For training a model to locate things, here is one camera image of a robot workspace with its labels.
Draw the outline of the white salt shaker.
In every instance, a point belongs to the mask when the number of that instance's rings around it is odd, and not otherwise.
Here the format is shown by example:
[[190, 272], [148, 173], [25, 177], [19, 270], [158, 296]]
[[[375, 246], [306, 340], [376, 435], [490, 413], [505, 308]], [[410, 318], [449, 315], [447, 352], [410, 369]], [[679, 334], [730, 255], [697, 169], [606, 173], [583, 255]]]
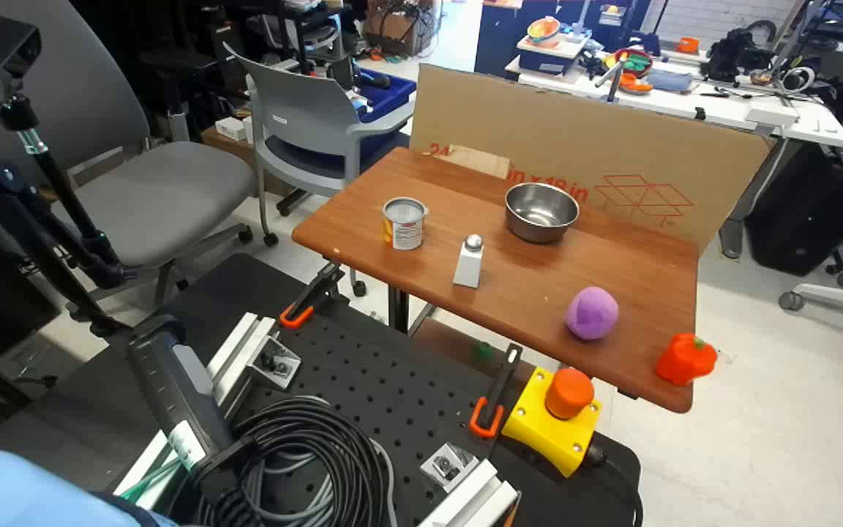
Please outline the white salt shaker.
[[482, 237], [467, 234], [460, 246], [457, 270], [452, 270], [452, 283], [457, 287], [476, 287], [482, 274]]

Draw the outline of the cardboard panel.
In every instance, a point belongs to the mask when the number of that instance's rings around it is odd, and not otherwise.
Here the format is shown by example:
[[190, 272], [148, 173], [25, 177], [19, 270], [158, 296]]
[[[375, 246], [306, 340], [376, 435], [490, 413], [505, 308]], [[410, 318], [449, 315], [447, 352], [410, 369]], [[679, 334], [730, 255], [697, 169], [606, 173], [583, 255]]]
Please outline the cardboard panel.
[[410, 145], [466, 145], [508, 161], [511, 180], [568, 188], [584, 210], [704, 246], [735, 210], [771, 142], [692, 116], [417, 66]]

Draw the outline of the grey office chair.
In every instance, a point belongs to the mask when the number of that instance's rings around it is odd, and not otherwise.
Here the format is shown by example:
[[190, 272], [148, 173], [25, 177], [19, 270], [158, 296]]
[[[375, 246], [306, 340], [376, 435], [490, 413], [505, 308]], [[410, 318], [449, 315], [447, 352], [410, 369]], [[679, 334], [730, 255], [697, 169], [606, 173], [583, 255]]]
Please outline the grey office chair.
[[40, 31], [40, 56], [24, 76], [38, 133], [69, 177], [76, 198], [108, 237], [125, 277], [100, 287], [47, 231], [44, 214], [73, 227], [40, 167], [0, 125], [0, 226], [47, 280], [78, 311], [144, 274], [167, 274], [183, 255], [224, 234], [252, 192], [252, 169], [196, 139], [148, 139], [135, 87], [69, 0], [0, 0], [0, 13]]

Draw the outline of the white background desk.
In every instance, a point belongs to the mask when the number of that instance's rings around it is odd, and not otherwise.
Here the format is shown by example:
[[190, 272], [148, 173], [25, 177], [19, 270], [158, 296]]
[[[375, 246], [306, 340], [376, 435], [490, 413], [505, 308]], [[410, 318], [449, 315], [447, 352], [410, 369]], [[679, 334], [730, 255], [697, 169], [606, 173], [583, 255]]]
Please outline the white background desk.
[[688, 63], [651, 60], [651, 66], [666, 76], [681, 76], [681, 87], [627, 94], [613, 81], [618, 60], [610, 56], [603, 56], [603, 72], [590, 76], [583, 57], [555, 60], [539, 46], [521, 46], [505, 63], [505, 72], [515, 81], [571, 95], [613, 98], [627, 109], [689, 116], [742, 132], [766, 128], [779, 136], [843, 150], [843, 125], [823, 101], [779, 98], [776, 94], [764, 89], [714, 87]]

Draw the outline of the light grey chair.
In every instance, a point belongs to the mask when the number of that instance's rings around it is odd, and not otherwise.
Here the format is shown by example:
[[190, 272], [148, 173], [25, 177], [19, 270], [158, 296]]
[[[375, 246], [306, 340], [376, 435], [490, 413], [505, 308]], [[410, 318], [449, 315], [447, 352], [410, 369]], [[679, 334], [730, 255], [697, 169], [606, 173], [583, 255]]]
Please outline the light grey chair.
[[343, 87], [313, 70], [291, 72], [239, 56], [252, 98], [255, 169], [286, 183], [274, 210], [286, 215], [306, 196], [334, 196], [388, 150], [403, 145], [414, 84]]

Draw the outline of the black breadboard table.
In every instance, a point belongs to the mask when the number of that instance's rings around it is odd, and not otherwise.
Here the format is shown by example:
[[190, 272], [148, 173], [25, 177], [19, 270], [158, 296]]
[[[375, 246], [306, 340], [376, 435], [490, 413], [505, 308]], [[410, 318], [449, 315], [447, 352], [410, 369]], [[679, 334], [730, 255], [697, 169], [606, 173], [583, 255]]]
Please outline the black breadboard table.
[[231, 256], [19, 413], [0, 527], [641, 527], [637, 455], [577, 474], [467, 431], [501, 372], [417, 349], [335, 293]]

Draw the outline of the orange black clamp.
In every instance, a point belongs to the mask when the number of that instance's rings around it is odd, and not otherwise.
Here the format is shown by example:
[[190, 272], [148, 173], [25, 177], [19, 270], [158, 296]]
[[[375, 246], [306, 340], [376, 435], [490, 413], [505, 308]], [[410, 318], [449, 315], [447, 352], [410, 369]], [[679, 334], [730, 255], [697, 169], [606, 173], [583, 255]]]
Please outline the orange black clamp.
[[277, 321], [283, 327], [300, 327], [313, 311], [315, 300], [329, 293], [340, 280], [340, 267], [335, 264], [324, 264], [313, 280], [277, 312]]
[[515, 369], [521, 362], [521, 344], [508, 343], [501, 372], [490, 376], [487, 390], [474, 401], [474, 410], [467, 414], [467, 431], [476, 439], [493, 439], [504, 417], [505, 417], [505, 390], [508, 381], [515, 376]]

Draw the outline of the purple plush ball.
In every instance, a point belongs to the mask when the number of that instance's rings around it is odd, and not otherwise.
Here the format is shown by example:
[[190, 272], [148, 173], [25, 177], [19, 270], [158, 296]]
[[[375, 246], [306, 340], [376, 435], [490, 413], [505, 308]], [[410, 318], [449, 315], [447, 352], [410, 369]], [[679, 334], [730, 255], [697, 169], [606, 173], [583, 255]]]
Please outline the purple plush ball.
[[568, 311], [564, 324], [580, 340], [603, 340], [621, 315], [618, 299], [603, 287], [583, 287]]

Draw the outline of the metal bowl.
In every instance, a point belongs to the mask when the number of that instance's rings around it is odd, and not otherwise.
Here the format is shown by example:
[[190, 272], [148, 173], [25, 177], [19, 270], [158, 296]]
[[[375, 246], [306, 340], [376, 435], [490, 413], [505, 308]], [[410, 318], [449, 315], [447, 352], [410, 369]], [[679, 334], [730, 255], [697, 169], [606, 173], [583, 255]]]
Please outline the metal bowl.
[[580, 218], [580, 202], [555, 183], [521, 180], [504, 196], [505, 227], [526, 242], [558, 242]]

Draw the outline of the tin can peach label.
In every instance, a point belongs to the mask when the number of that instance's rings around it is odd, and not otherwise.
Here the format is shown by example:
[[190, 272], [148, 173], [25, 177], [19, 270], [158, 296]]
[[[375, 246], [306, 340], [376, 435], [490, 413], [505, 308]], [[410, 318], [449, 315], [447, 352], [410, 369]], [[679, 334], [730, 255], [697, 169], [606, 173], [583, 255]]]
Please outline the tin can peach label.
[[382, 205], [382, 234], [394, 252], [411, 252], [425, 242], [427, 205], [411, 196], [392, 196]]

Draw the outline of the orange black clamp right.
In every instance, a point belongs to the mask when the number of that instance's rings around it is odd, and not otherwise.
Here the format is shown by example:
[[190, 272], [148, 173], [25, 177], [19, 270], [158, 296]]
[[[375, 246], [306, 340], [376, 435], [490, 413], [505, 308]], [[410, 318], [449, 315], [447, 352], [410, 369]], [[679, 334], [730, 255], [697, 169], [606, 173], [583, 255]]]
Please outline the orange black clamp right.
[[505, 417], [505, 390], [508, 381], [515, 376], [515, 369], [521, 362], [521, 344], [508, 343], [501, 372], [490, 376], [487, 390], [474, 401], [474, 410], [467, 414], [467, 431], [476, 439], [493, 439], [504, 417]]

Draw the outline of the orange toy pepper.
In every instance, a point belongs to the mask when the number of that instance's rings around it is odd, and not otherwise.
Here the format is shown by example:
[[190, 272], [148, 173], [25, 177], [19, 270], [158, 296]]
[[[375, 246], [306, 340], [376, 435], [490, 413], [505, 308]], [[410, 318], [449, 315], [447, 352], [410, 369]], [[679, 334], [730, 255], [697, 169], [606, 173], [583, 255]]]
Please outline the orange toy pepper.
[[666, 382], [685, 385], [692, 376], [710, 375], [716, 349], [692, 334], [676, 334], [654, 360], [654, 375]]

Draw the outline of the orange black clamp left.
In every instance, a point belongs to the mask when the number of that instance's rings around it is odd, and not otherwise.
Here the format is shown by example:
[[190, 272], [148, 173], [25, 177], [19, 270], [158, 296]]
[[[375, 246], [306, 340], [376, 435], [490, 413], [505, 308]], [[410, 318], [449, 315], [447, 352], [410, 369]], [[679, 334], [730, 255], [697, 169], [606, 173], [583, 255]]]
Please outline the orange black clamp left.
[[313, 311], [315, 300], [329, 293], [340, 280], [340, 267], [335, 264], [324, 264], [313, 280], [277, 312], [277, 321], [283, 327], [300, 327]]

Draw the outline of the yellow emergency stop button box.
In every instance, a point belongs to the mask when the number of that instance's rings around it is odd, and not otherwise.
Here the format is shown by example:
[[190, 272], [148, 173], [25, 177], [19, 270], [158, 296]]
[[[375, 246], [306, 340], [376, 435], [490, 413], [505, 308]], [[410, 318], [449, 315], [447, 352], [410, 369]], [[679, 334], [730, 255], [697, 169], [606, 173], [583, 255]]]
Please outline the yellow emergency stop button box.
[[534, 365], [501, 428], [504, 439], [526, 444], [561, 477], [571, 477], [590, 451], [603, 403], [584, 372]]

